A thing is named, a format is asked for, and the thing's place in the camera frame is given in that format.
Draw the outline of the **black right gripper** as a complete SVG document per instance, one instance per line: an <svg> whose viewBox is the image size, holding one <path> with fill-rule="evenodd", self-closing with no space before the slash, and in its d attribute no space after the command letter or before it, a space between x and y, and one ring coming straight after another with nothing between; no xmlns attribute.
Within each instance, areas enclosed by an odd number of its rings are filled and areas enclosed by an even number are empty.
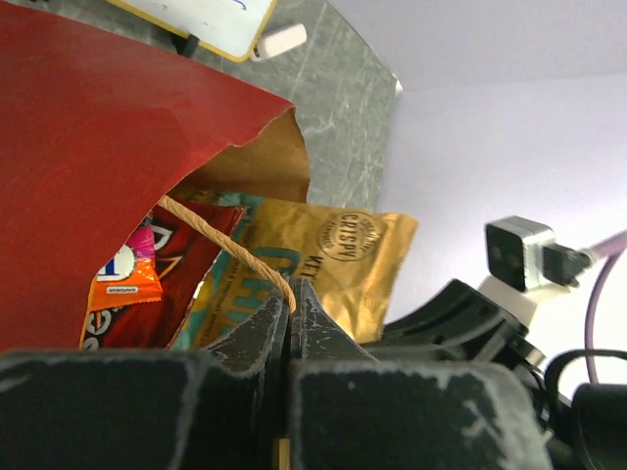
<svg viewBox="0 0 627 470"><path fill-rule="evenodd" d="M513 313L459 281L406 316L383 328L377 341L363 344L385 369L418 372L444 380L455 373L484 375L506 370L523 382L538 382L538 350L529 328Z"/></svg>

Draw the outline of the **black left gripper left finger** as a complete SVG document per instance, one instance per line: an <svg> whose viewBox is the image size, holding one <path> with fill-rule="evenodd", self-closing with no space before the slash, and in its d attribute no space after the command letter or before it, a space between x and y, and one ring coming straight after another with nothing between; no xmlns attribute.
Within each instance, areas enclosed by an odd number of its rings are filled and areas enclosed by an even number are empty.
<svg viewBox="0 0 627 470"><path fill-rule="evenodd" d="M270 295L205 350L1 358L5 469L273 469L289 307Z"/></svg>

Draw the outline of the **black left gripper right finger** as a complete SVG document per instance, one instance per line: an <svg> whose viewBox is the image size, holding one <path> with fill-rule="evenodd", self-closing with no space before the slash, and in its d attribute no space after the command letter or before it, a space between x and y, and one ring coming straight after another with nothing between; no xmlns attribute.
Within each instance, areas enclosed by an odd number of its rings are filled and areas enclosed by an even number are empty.
<svg viewBox="0 0 627 470"><path fill-rule="evenodd" d="M506 370L444 380L389 371L293 285L288 438L294 469L548 469L532 400Z"/></svg>

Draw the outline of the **gold kettle chips bag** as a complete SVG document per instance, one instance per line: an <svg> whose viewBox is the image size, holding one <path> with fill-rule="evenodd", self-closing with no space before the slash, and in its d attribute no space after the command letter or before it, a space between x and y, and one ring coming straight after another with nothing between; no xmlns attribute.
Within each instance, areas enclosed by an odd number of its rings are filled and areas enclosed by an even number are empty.
<svg viewBox="0 0 627 470"><path fill-rule="evenodd" d="M243 210L233 241L283 276L310 281L327 314L356 342L381 338L416 219L240 193L195 191L180 197L200 206ZM173 348L184 351L216 341L246 320L272 288L241 261L220 253Z"/></svg>

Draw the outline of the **red Doritos bag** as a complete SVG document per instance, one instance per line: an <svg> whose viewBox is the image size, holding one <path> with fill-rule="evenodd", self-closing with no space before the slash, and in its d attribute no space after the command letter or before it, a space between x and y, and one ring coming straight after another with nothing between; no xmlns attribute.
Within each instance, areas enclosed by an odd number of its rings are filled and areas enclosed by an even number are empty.
<svg viewBox="0 0 627 470"><path fill-rule="evenodd" d="M221 247L162 207L153 208L155 267L163 288L158 302L104 312L106 323L94 336L93 349L165 349L186 320L193 296Z"/></svg>

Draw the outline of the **red brown paper bag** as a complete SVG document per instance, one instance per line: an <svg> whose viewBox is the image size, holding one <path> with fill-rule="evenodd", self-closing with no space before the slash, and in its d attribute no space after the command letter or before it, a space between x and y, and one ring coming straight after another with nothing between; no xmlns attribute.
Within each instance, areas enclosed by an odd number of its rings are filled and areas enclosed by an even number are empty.
<svg viewBox="0 0 627 470"><path fill-rule="evenodd" d="M91 282L180 183L303 202L287 100L172 52L1 6L1 347L74 349Z"/></svg>

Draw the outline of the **colourful candy packets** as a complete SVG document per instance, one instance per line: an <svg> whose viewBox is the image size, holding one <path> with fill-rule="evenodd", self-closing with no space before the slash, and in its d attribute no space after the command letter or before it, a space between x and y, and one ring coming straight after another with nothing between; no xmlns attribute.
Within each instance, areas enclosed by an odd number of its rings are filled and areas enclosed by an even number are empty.
<svg viewBox="0 0 627 470"><path fill-rule="evenodd" d="M125 242L125 244L133 252L136 260L153 262L155 259L155 242L152 222L153 215L148 212Z"/></svg>

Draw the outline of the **white eraser marker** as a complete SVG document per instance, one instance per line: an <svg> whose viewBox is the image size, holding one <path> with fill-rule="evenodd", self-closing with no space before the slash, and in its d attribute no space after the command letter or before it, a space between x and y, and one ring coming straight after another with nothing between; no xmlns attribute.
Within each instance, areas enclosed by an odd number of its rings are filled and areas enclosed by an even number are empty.
<svg viewBox="0 0 627 470"><path fill-rule="evenodd" d="M264 33L254 46L249 59L261 62L276 58L306 43L307 30L302 23L286 25Z"/></svg>

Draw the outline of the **small whiteboard yellow frame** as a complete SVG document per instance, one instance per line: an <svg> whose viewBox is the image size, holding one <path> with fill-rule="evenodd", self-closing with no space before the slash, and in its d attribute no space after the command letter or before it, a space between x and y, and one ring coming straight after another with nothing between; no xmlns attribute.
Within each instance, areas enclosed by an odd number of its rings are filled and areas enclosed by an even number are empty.
<svg viewBox="0 0 627 470"><path fill-rule="evenodd" d="M267 25L275 0L112 0L111 3L170 33L199 39L225 59L246 61Z"/></svg>

